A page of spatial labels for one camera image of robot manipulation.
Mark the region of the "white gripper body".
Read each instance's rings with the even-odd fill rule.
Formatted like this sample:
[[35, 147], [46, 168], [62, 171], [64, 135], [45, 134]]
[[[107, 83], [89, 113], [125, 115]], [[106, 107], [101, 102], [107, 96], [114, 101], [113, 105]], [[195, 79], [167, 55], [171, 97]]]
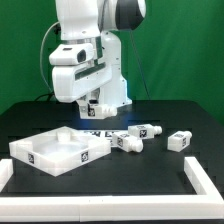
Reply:
[[83, 76], [87, 63], [77, 66], [55, 66], [52, 70], [54, 94], [58, 101], [71, 103], [112, 79], [112, 69], [103, 64], [98, 71]]

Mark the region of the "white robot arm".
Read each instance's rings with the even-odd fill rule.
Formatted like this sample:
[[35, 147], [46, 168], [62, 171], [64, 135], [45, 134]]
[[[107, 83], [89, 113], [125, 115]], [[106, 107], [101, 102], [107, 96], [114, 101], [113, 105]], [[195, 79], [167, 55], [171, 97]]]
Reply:
[[105, 119], [128, 105], [116, 31], [144, 20], [145, 0], [55, 0], [62, 43], [49, 56], [56, 99], [76, 102], [83, 119]]

